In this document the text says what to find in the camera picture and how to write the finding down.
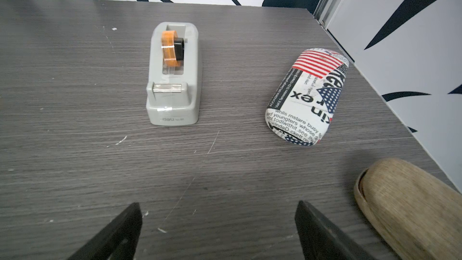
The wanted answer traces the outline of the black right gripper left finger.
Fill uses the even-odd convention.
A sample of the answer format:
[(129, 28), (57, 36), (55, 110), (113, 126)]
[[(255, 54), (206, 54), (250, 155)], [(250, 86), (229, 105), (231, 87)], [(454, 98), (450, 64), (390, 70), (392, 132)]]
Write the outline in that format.
[(69, 258), (71, 260), (133, 260), (143, 216), (134, 202)]

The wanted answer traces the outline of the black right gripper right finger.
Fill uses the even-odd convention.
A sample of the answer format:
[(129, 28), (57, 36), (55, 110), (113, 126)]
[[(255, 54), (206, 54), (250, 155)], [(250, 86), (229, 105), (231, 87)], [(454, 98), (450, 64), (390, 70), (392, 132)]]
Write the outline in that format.
[(372, 260), (374, 257), (309, 202), (295, 213), (298, 236), (307, 260)]

